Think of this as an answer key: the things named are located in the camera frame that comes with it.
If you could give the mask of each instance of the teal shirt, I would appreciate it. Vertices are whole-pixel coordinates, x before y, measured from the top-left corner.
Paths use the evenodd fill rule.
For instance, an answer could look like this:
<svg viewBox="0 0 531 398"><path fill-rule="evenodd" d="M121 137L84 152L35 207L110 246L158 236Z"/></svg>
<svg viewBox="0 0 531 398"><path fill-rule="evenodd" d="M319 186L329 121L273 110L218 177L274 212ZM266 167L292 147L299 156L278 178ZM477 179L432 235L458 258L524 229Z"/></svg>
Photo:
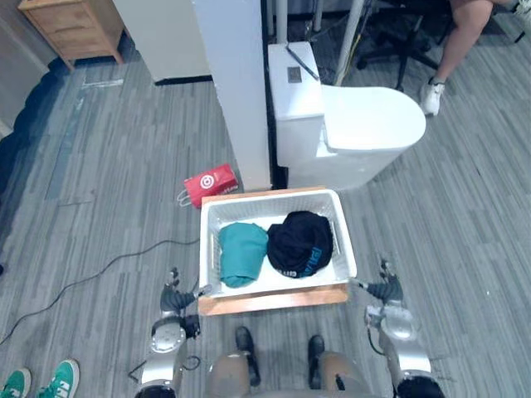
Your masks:
<svg viewBox="0 0 531 398"><path fill-rule="evenodd" d="M267 240L267 232L256 224L236 222L222 228L219 232L222 282L229 288L240 288L257 280Z"/></svg>

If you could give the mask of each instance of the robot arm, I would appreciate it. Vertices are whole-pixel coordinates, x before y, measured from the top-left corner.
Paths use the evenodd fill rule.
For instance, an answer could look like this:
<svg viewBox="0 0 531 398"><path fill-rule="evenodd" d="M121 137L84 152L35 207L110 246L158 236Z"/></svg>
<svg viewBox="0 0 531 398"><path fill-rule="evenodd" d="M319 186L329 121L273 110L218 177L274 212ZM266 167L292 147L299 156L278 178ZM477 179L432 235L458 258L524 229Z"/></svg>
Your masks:
<svg viewBox="0 0 531 398"><path fill-rule="evenodd" d="M379 344L387 358L395 396L443 397L431 374L430 359L418 342L412 313L404 304L402 286L391 272L387 261L382 262L383 282L365 284L356 281L383 306L368 306L365 323L379 331Z"/></svg>
<svg viewBox="0 0 531 398"><path fill-rule="evenodd" d="M184 316L183 310L207 294L209 286L196 292L177 290L178 272L173 269L171 280L160 296L161 318L151 328L149 355L142 370L139 391L135 398L176 398L187 359L187 340L199 336L199 317Z"/></svg>

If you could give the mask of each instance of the shoe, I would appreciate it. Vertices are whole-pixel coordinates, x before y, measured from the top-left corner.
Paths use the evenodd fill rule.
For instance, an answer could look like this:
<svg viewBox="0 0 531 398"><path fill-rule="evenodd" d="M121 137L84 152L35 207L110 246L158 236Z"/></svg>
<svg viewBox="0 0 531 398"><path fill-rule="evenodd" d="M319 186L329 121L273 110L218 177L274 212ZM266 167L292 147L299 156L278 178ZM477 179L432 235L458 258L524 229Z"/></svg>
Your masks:
<svg viewBox="0 0 531 398"><path fill-rule="evenodd" d="M321 389L319 357L324 352L324 339L316 334L308 341L308 384L311 390Z"/></svg>
<svg viewBox="0 0 531 398"><path fill-rule="evenodd" d="M23 367L14 371L6 381L0 398L26 398L32 386L32 374Z"/></svg>
<svg viewBox="0 0 531 398"><path fill-rule="evenodd" d="M236 329L236 347L239 351L247 353L247 364L249 365L249 381L251 386L257 387L261 383L258 361L255 354L255 343L252 341L251 332L245 326Z"/></svg>
<svg viewBox="0 0 531 398"><path fill-rule="evenodd" d="M514 9L514 15L524 24L525 32L531 32L531 0L519 0Z"/></svg>
<svg viewBox="0 0 531 398"><path fill-rule="evenodd" d="M439 114L441 107L441 96L445 92L445 85L437 83L436 85L426 84L421 88L421 108L424 114Z"/></svg>
<svg viewBox="0 0 531 398"><path fill-rule="evenodd" d="M73 359L59 364L50 385L39 391L38 398L73 398L80 383L80 367Z"/></svg>

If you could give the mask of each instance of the gray carpet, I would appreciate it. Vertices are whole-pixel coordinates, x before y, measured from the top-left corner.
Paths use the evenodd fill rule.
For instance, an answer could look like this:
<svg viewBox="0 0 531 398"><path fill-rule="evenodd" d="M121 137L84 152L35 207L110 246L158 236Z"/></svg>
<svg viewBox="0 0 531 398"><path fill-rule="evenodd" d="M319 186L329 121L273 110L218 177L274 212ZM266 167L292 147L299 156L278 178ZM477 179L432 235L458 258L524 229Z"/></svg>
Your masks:
<svg viewBox="0 0 531 398"><path fill-rule="evenodd" d="M517 36L511 21L504 30ZM333 32L326 40L314 48L319 65L337 56ZM224 162L236 168L213 83L155 87L134 48L124 56L123 66L79 65L65 77L17 155L0 196L2 335L116 255L195 239L199 211L176 201L182 180ZM424 138L366 187L340 194L358 277L377 278L381 256L395 264L447 396L531 391L530 57L528 39L481 37ZM345 84L389 86L396 73L396 62L381 62ZM407 93L429 75L412 62ZM0 347L0 380L29 366L44 385L60 359L74 357L79 397L133 396L127 372L147 351L165 275L177 266L190 288L197 263L197 245L165 245L73 288ZM262 390L304 388L307 340L321 333L329 349L358 362L376 394L391 396L363 326L368 303L353 289L341 305L204 318L189 347L202 365L185 375L183 396L202 395L208 367L235 348L241 324L256 340Z"/></svg>

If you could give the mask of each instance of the red paper bag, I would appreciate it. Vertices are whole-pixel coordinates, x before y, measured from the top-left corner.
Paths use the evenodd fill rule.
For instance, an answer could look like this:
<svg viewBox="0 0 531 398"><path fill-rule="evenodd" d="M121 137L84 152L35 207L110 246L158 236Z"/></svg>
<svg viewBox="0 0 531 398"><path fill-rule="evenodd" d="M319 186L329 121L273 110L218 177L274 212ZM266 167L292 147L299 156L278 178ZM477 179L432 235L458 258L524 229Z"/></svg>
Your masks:
<svg viewBox="0 0 531 398"><path fill-rule="evenodd" d="M202 172L195 177L184 180L184 186L192 204L200 208L203 197L222 195L238 188L238 180L229 164Z"/></svg>

